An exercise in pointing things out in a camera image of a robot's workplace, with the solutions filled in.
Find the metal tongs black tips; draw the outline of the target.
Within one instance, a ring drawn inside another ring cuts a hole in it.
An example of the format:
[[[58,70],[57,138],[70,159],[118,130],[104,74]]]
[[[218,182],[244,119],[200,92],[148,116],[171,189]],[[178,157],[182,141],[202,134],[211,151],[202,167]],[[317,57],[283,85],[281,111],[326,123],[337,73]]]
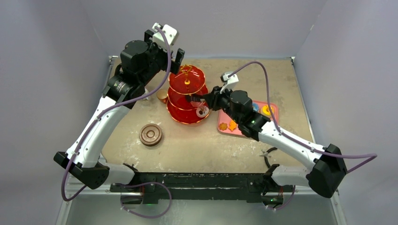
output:
[[[197,94],[191,94],[191,95],[185,95],[185,99],[187,102],[191,102],[191,101],[202,101],[202,102],[206,102],[205,99],[203,98],[202,95],[197,95]]]

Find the pink cake slice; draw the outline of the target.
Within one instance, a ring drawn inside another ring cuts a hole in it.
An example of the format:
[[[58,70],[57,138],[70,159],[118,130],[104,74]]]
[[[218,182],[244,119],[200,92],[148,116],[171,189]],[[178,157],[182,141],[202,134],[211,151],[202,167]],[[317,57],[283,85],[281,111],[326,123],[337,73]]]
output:
[[[198,107],[201,107],[203,105],[203,102],[202,101],[199,101],[199,102],[191,101],[190,104],[192,105],[192,107],[198,108]]]

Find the pink serving tray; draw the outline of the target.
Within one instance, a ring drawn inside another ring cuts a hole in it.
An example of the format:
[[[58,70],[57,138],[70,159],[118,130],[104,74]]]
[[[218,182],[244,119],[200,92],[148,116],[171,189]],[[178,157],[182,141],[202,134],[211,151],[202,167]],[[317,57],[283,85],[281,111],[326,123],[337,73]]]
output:
[[[257,104],[259,105],[260,109],[261,109],[264,105],[268,105],[267,102],[257,101],[257,100],[254,100],[253,103],[257,103]],[[275,119],[276,119],[276,122],[279,123],[279,109],[278,109],[277,105],[274,104],[274,103],[270,103],[270,106],[273,106],[273,107],[274,107],[274,110],[275,110],[274,117],[275,117]],[[220,111],[219,111],[218,123],[217,123],[217,129],[218,129],[218,125],[219,125],[220,123],[227,123],[227,124],[229,125],[229,122],[230,122],[231,120],[232,120],[232,119],[231,119],[224,111],[220,110]],[[228,135],[244,136],[238,128],[236,128],[233,132],[231,132],[229,129],[227,129],[227,130],[225,130],[225,131],[220,131],[220,130],[218,129],[218,131],[221,132],[221,133],[224,133],[224,134],[228,134]]]

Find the red three-tier cake stand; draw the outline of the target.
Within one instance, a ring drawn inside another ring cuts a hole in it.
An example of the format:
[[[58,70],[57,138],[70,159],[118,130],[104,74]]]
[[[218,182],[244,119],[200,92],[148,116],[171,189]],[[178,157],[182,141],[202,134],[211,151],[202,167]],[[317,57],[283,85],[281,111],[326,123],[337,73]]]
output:
[[[210,114],[207,103],[195,99],[208,93],[204,72],[194,65],[183,65],[177,74],[171,74],[167,91],[167,110],[182,124],[199,123]]]

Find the blue frosted donut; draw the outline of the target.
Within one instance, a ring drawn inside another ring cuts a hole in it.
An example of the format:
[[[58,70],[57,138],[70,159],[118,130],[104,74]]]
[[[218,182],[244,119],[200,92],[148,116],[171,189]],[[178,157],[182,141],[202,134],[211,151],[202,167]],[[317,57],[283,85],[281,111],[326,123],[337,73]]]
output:
[[[255,112],[258,112],[258,111],[259,111],[260,107],[259,107],[259,105],[258,105],[257,103],[253,103],[252,106],[253,106],[253,110],[254,110]]]

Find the yellow frosted donut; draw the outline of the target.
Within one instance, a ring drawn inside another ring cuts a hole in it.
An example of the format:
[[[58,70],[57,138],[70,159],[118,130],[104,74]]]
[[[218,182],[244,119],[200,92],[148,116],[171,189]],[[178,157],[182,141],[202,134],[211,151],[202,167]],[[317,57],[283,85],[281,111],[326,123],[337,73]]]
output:
[[[272,114],[275,113],[274,107],[273,106],[268,106],[268,105],[264,105],[261,109],[260,112],[267,116],[267,117],[272,117]]]

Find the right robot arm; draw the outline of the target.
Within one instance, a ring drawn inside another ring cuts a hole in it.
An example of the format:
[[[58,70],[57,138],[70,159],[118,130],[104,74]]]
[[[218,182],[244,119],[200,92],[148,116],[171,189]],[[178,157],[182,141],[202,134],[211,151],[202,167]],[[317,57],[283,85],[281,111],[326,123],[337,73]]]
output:
[[[276,147],[304,166],[298,170],[277,166],[263,179],[266,189],[274,191],[280,186],[297,185],[310,187],[320,196],[331,198],[348,173],[337,146],[315,144],[279,127],[270,118],[253,110],[253,101],[246,91],[221,92],[221,88],[216,86],[203,95],[203,99],[211,110],[226,113],[244,136]]]

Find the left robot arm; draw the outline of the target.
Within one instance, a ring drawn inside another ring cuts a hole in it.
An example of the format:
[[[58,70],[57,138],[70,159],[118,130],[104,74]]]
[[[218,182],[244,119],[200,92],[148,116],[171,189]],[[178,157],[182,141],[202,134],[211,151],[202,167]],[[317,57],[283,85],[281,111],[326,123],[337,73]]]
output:
[[[67,151],[55,154],[54,161],[84,186],[96,189],[111,182],[121,183],[129,192],[139,188],[140,179],[131,166],[101,163],[100,156],[122,118],[138,100],[150,96],[146,85],[160,71],[167,75],[179,71],[184,51],[178,49],[176,57],[172,57],[178,36],[178,31],[171,26],[155,24],[145,32],[143,40],[128,42],[83,132]]]

